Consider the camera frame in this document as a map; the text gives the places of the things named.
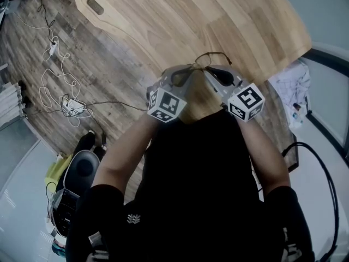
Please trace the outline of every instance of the black shirt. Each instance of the black shirt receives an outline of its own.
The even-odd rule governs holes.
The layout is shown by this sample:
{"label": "black shirt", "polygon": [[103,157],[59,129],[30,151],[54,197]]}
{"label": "black shirt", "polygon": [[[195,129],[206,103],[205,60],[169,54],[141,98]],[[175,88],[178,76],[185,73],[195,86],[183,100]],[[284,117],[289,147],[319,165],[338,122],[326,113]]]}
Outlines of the black shirt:
{"label": "black shirt", "polygon": [[145,154],[135,200],[123,203],[107,185],[79,199],[68,262],[86,261],[96,232],[112,261],[314,261],[296,193],[279,187],[259,200],[244,139],[225,111],[165,125]]}

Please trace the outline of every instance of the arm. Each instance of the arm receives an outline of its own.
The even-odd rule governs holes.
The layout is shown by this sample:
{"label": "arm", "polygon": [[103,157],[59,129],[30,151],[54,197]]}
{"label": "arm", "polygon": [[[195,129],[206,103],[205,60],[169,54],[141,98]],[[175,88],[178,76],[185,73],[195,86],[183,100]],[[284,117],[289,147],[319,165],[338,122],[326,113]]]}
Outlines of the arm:
{"label": "arm", "polygon": [[255,120],[238,120],[264,196],[279,186],[291,186],[284,158]]}
{"label": "arm", "polygon": [[156,118],[141,116],[107,151],[92,186],[109,184],[125,194],[127,183],[159,125]]}

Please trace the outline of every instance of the black sleeve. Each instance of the black sleeve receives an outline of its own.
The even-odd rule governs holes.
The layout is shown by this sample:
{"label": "black sleeve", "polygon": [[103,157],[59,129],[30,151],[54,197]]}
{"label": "black sleeve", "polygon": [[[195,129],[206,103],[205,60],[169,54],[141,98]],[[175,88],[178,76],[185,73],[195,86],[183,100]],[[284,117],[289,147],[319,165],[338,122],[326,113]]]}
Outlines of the black sleeve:
{"label": "black sleeve", "polygon": [[89,236],[100,232],[109,245],[117,246],[123,220],[124,196],[115,187],[98,185],[79,198],[65,245],[67,262],[85,262],[93,251]]}
{"label": "black sleeve", "polygon": [[311,237],[295,191],[278,187],[265,198],[266,236],[275,246],[275,261],[315,261]]}

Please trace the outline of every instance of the wooden table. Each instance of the wooden table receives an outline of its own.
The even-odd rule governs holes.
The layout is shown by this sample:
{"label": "wooden table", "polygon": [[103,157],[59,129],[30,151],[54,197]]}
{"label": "wooden table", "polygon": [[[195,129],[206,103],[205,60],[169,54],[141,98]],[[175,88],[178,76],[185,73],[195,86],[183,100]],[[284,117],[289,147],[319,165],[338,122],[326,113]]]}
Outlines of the wooden table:
{"label": "wooden table", "polygon": [[[233,67],[261,84],[311,48],[305,26],[287,0],[75,0],[96,27],[130,51],[153,81],[171,66],[208,51],[225,52]],[[226,63],[215,58],[215,63]],[[182,120],[220,109],[197,76]]]}

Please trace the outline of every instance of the black cable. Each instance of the black cable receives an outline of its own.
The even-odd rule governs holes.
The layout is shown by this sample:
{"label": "black cable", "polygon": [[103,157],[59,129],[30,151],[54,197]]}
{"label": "black cable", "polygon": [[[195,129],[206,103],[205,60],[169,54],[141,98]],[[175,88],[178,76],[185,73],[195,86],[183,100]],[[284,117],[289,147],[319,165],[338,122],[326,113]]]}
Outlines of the black cable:
{"label": "black cable", "polygon": [[103,127],[99,124],[99,122],[93,117],[92,113],[89,112],[88,109],[86,109],[88,111],[88,113],[91,115],[91,118],[94,119],[94,121],[96,121],[97,125],[99,126],[99,128],[102,130],[102,134],[105,134]]}
{"label": "black cable", "polygon": [[54,110],[54,111],[42,111],[42,110],[39,110],[38,112],[35,112],[33,114],[26,114],[26,117],[29,117],[29,116],[36,116],[38,114],[42,114],[43,112],[47,113],[47,114],[52,114],[53,112],[57,112],[57,111],[60,111],[60,112],[63,112],[61,110]]}
{"label": "black cable", "polygon": [[16,123],[17,121],[20,121],[22,120],[22,117],[19,117],[18,119],[16,119],[15,121],[13,121],[12,123],[10,123],[9,125],[7,125],[6,127],[4,127],[3,129],[0,130],[1,131],[4,131],[6,128],[10,127],[12,124]]}
{"label": "black cable", "polygon": [[328,169],[326,168],[326,165],[324,164],[324,162],[322,161],[320,156],[308,144],[306,144],[304,142],[294,142],[287,149],[285,149],[282,152],[282,156],[286,156],[286,154],[289,152],[289,150],[295,146],[305,147],[316,157],[316,159],[319,161],[319,163],[320,163],[320,165],[321,165],[321,167],[326,175],[327,181],[328,181],[329,190],[330,190],[332,202],[333,202],[333,210],[334,210],[334,237],[333,237],[333,243],[332,243],[330,250],[320,259],[321,262],[325,262],[325,261],[328,261],[328,259],[331,257],[331,255],[334,253],[334,251],[337,248],[336,244],[337,244],[338,230],[339,230],[339,209],[338,209],[338,199],[337,199],[336,189],[335,189],[333,180],[331,178],[331,175],[330,175]]}
{"label": "black cable", "polygon": [[57,189],[57,185],[53,182],[53,181],[50,181],[47,185],[46,185],[46,197],[47,197],[47,216],[50,217],[50,214],[49,214],[49,204],[50,204],[50,199],[49,199],[49,196],[47,194],[47,188],[48,186],[50,185],[50,183],[53,183],[55,186],[56,186],[56,189]]}
{"label": "black cable", "polygon": [[79,108],[76,108],[76,109],[73,109],[73,110],[77,110],[77,109],[83,108],[83,107],[85,107],[85,106],[92,106],[92,105],[99,105],[99,104],[107,104],[107,103],[122,104],[122,105],[125,105],[125,106],[127,106],[127,107],[133,108],[133,109],[138,110],[138,111],[147,111],[147,110],[145,110],[145,109],[140,109],[140,108],[131,106],[131,105],[129,105],[129,104],[126,104],[126,103],[124,103],[124,102],[121,102],[121,101],[96,102],[96,103],[86,104],[86,105],[84,105],[84,106],[82,106],[82,107],[79,107]]}
{"label": "black cable", "polygon": [[65,95],[62,96],[62,101],[60,103],[61,112],[62,112],[63,116],[65,116],[65,117],[72,117],[72,115],[69,112],[63,111],[63,98],[65,98],[67,101],[69,101],[69,94],[66,93]]}
{"label": "black cable", "polygon": [[50,41],[51,44],[54,45],[54,42],[50,39],[50,28],[51,28],[51,26],[54,24],[54,22],[55,22],[56,20],[52,20],[50,23],[47,21],[47,17],[46,17],[46,7],[45,7],[45,5],[43,4],[43,0],[40,0],[40,2],[41,2],[41,5],[38,7],[37,12],[39,13],[39,12],[41,12],[42,9],[44,9],[44,17],[45,17],[46,25],[47,25],[48,30],[49,30],[49,41]]}

